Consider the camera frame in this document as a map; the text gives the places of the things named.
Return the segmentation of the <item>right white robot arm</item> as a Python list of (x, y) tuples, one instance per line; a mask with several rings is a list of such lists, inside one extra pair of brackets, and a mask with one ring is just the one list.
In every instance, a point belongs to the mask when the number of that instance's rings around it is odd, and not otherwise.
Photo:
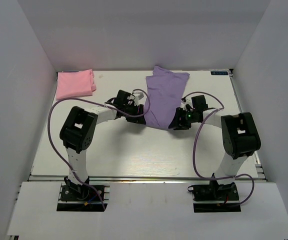
[[(249, 174), (238, 174), (244, 162), (261, 148), (261, 139), (250, 112), (236, 115), (225, 114), (224, 104), (215, 96), (196, 91), (197, 95), (189, 99), (187, 94), (181, 99), (181, 106), (168, 126), (172, 130), (189, 130), (194, 123), (200, 123), (195, 135), (192, 151), (192, 165), (196, 175), (204, 180), (216, 181), (209, 188), (210, 195), (220, 200), (228, 193), (227, 185), (233, 184), (236, 178)], [(222, 144), (225, 150), (222, 161), (211, 177), (202, 176), (196, 164), (196, 150), (200, 133), (204, 125), (221, 129)]]

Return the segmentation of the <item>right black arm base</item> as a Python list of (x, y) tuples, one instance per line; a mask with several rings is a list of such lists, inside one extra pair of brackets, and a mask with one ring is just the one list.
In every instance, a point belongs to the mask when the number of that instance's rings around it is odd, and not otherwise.
[(190, 185), (187, 191), (193, 196), (194, 213), (238, 213), (241, 212), (237, 186), (218, 184), (211, 180), (209, 184)]

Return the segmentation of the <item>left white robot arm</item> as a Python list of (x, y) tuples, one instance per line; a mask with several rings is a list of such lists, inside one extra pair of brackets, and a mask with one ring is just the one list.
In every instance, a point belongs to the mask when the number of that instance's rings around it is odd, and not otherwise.
[(145, 124), (147, 109), (140, 100), (147, 94), (139, 89), (129, 93), (119, 90), (116, 97), (104, 104), (83, 109), (74, 106), (60, 130), (59, 138), (68, 155), (69, 175), (66, 182), (73, 185), (72, 193), (83, 200), (89, 196), (89, 175), (86, 168), (86, 153), (91, 145), (97, 125), (125, 117), (137, 124)]

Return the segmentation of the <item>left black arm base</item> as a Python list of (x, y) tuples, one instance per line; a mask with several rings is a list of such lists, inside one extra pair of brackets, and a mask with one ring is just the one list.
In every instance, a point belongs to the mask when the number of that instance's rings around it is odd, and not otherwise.
[(75, 184), (64, 177), (61, 185), (57, 212), (104, 212), (109, 201), (108, 185), (93, 185), (93, 188)]

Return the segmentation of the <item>purple t shirt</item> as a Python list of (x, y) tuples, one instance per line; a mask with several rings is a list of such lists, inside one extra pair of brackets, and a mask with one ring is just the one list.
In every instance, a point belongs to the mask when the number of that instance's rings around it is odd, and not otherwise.
[(174, 119), (176, 109), (181, 105), (187, 82), (188, 72), (173, 72), (155, 66), (152, 75), (146, 76), (148, 99), (145, 101), (145, 125), (167, 130)]

